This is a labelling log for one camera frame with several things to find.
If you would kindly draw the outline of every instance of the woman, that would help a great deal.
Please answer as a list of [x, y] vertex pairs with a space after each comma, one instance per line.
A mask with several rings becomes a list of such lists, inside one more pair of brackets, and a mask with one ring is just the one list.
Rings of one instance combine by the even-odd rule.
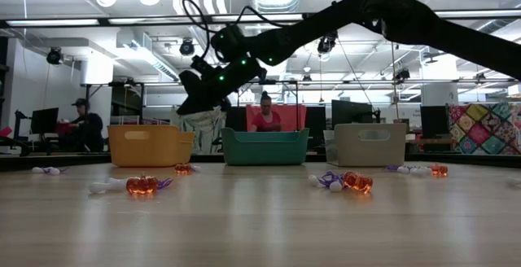
[[268, 92], [262, 92], [260, 98], [260, 113], [252, 122], [254, 132], [280, 132], [280, 115], [271, 111], [271, 97]]

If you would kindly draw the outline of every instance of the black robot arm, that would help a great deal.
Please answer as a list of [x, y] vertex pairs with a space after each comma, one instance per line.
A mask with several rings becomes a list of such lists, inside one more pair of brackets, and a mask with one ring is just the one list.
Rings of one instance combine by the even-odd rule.
[[257, 59], [274, 66], [289, 58], [302, 45], [336, 31], [347, 24], [359, 24], [390, 41], [427, 45], [456, 55], [514, 78], [521, 78], [515, 66], [521, 46], [440, 19], [417, 0], [342, 0], [318, 13], [305, 16], [291, 26], [282, 26], [254, 37], [242, 35], [237, 24], [217, 32], [211, 40], [219, 60], [229, 63], [213, 68], [198, 56], [192, 68], [180, 75], [189, 97], [177, 113], [189, 114], [215, 107], [228, 94], [253, 79], [264, 79], [266, 71]]

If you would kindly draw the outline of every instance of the baseball cap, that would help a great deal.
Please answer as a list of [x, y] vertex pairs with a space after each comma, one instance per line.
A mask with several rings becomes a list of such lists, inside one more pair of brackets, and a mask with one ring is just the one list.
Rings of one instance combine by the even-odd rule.
[[87, 100], [85, 100], [84, 98], [78, 98], [76, 99], [76, 102], [73, 103], [72, 105], [75, 106], [75, 107], [79, 107], [79, 106], [82, 106], [82, 105], [87, 105]]

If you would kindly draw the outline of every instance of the orange translucent toy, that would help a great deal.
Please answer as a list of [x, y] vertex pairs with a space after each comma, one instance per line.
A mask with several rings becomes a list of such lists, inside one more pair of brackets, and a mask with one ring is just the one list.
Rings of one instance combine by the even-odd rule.
[[192, 167], [189, 164], [178, 164], [175, 169], [177, 175], [188, 175], [192, 172]]
[[361, 174], [346, 172], [343, 180], [346, 187], [364, 193], [368, 193], [373, 187], [373, 179]]
[[429, 167], [431, 168], [433, 176], [446, 177], [447, 174], [449, 173], [449, 168], [446, 167], [445, 165], [432, 165]]
[[131, 177], [127, 180], [127, 191], [130, 194], [150, 194], [157, 191], [159, 182], [155, 177]]

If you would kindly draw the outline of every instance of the orange bin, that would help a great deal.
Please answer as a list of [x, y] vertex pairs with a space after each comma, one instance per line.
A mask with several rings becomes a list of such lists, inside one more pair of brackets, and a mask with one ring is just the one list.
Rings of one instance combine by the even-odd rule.
[[112, 163], [119, 167], [168, 167], [186, 164], [194, 133], [174, 125], [109, 125]]

